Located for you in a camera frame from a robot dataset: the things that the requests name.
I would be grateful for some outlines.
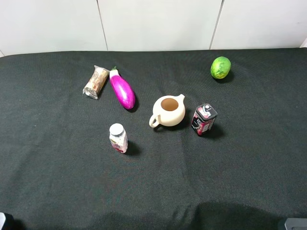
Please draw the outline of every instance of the eggplant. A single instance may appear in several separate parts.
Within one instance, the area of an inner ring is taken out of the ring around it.
[[[110,71],[110,82],[119,103],[126,109],[132,109],[135,96],[131,86],[118,73],[116,67]]]

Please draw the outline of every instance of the bottle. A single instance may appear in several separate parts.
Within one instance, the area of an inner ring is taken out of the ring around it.
[[[125,153],[128,148],[127,134],[124,127],[115,123],[110,127],[110,141],[118,152]]]

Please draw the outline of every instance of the teapot handle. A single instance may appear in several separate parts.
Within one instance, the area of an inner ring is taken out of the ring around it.
[[[159,122],[158,122],[158,120],[156,119],[158,116],[160,116],[160,114],[154,114],[154,115],[152,115],[152,117],[150,118],[150,120],[149,120],[149,126],[150,126],[151,128],[155,128],[155,127],[157,127],[157,126],[159,125]]]

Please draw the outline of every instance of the teapot opening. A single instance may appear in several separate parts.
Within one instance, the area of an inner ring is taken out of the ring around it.
[[[173,98],[166,98],[161,101],[161,107],[166,111],[174,111],[178,106],[178,102]]]

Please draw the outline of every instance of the bottle label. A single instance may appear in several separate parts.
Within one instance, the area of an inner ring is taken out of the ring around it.
[[[112,147],[121,153],[125,153],[128,148],[128,140],[127,140],[127,135],[122,138],[110,138]]]

